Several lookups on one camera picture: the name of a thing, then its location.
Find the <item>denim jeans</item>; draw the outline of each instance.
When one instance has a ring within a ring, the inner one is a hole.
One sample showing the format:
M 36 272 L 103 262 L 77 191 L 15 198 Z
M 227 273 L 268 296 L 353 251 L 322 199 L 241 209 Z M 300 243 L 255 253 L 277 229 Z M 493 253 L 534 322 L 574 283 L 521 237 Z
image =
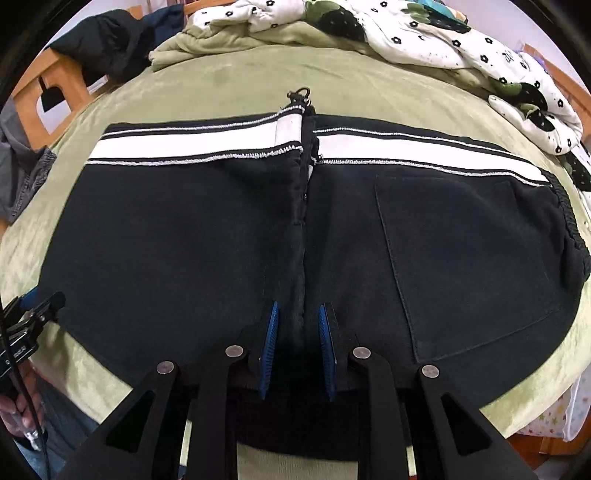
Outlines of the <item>denim jeans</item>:
M 68 457 L 98 424 L 42 378 L 37 378 L 37 387 L 46 410 L 47 453 L 51 478 L 55 479 Z M 47 480 L 43 453 L 27 449 L 18 442 L 17 446 L 39 477 Z

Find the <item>black cable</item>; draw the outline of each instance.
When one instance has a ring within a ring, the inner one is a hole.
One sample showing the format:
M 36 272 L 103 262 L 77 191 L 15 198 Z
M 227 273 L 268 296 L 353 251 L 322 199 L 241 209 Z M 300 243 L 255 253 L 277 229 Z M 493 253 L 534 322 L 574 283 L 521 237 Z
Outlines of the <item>black cable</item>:
M 4 348 L 6 350 L 6 356 L 8 358 L 8 363 L 10 365 L 10 369 L 14 374 L 14 378 L 17 381 L 18 388 L 20 393 L 23 397 L 25 397 L 25 402 L 27 402 L 27 407 L 31 411 L 31 415 L 33 416 L 33 422 L 35 423 L 35 429 L 37 431 L 37 435 L 39 436 L 39 440 L 41 442 L 41 450 L 43 451 L 43 458 L 45 460 L 45 471 L 47 480 L 51 480 L 51 468 L 49 465 L 49 455 L 47 453 L 47 444 L 45 441 L 45 435 L 43 435 L 43 430 L 41 428 L 41 423 L 39 422 L 39 417 L 37 416 L 37 411 L 35 409 L 35 405 L 33 404 L 33 400 L 29 395 L 27 387 L 25 386 L 25 382 L 22 379 L 21 371 L 18 369 L 17 360 L 14 358 L 14 353 L 12 351 L 12 346 L 10 345 L 10 337 L 8 336 L 8 331 L 6 329 L 6 325 L 4 324 L 4 308 L 2 307 L 2 300 L 0 299 L 0 337 L 2 338 L 2 343 L 4 344 Z

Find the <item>wooden headboard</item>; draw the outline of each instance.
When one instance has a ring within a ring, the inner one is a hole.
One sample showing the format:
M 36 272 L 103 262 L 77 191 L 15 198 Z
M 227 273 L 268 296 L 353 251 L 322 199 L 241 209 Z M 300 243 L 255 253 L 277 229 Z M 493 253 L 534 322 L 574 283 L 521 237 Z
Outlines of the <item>wooden headboard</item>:
M 197 0 L 185 5 L 184 12 L 188 17 L 202 8 L 231 3 L 233 3 L 233 0 Z M 130 7 L 127 11 L 137 19 L 143 16 L 141 5 Z M 37 102 L 43 93 L 40 79 L 47 89 L 58 87 L 71 110 L 70 114 L 51 133 L 47 131 L 37 113 Z M 45 49 L 29 65 L 29 68 L 12 91 L 18 116 L 31 146 L 41 148 L 44 145 L 51 145 L 62 135 L 74 117 L 86 105 L 114 85 L 115 82 L 109 80 L 97 91 L 89 93 L 82 77 L 82 66 L 51 48 Z
M 582 141 L 585 141 L 585 139 L 591 136 L 591 95 L 589 95 L 587 91 L 571 77 L 566 75 L 565 72 L 560 70 L 552 62 L 546 60 L 544 56 L 531 45 L 526 44 L 523 50 L 533 57 L 544 60 L 546 69 L 554 80 L 554 83 L 573 106 L 574 111 L 577 112 L 579 118 L 583 122 Z

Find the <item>silver rivet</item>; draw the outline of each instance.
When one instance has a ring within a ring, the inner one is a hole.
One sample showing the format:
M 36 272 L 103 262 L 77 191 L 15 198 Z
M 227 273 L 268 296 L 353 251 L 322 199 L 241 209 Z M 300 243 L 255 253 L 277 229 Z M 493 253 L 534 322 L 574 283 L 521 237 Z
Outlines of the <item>silver rivet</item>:
M 364 346 L 358 346 L 353 348 L 353 356 L 355 358 L 366 359 L 369 358 L 371 355 L 371 350 L 369 348 L 365 348 Z
M 423 372 L 425 377 L 429 378 L 437 378 L 439 376 L 439 369 L 435 365 L 425 365 L 421 369 L 421 372 Z
M 158 366 L 156 367 L 156 371 L 161 375 L 167 375 L 173 370 L 174 370 L 174 363 L 169 362 L 168 360 L 166 360 L 165 362 L 160 362 L 158 364 Z
M 226 348 L 226 355 L 232 358 L 241 356 L 243 353 L 244 348 L 242 348 L 240 345 L 230 345 L 228 348 Z

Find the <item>green blanket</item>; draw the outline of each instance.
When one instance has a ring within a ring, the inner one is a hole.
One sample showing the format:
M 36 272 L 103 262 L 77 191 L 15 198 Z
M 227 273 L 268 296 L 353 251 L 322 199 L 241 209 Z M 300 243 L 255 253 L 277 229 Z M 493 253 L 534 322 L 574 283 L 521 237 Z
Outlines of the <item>green blanket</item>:
M 169 38 L 150 52 L 152 69 L 158 71 L 182 61 L 205 55 L 250 50 L 273 44 L 338 48 L 339 50 L 356 51 L 385 61 L 365 42 L 328 35 L 306 22 L 295 22 L 257 33 L 250 33 L 246 23 L 220 28 L 212 27 L 212 30 L 208 32 L 199 27 L 187 26 L 182 32 Z M 491 93 L 495 93 L 490 79 L 476 69 L 446 70 L 419 65 L 401 67 L 450 83 L 485 100 Z
M 57 160 L 47 182 L 2 239 L 0 291 L 4 302 L 36 285 L 64 203 L 107 125 L 274 112 L 288 102 L 286 92 L 302 86 L 311 89 L 318 113 L 383 119 L 465 135 L 501 145 L 549 170 L 566 188 L 580 233 L 591 245 L 589 218 L 568 174 L 554 157 L 543 154 L 482 99 L 357 51 L 265 45 L 203 56 L 158 72 L 147 70 L 89 105 L 53 146 Z M 92 212 L 88 215 L 92 221 Z M 40 343 L 34 355 L 38 370 L 94 419 L 103 420 L 128 393 L 127 385 L 57 326 L 48 326 Z M 554 403 L 589 362 L 591 287 L 587 282 L 579 314 L 561 347 L 537 372 L 483 412 L 509 436 Z M 289 459 L 247 447 L 240 453 L 243 479 L 277 478 L 277 468 L 284 479 L 355 478 L 352 464 Z M 267 473 L 255 475 L 255 467 Z

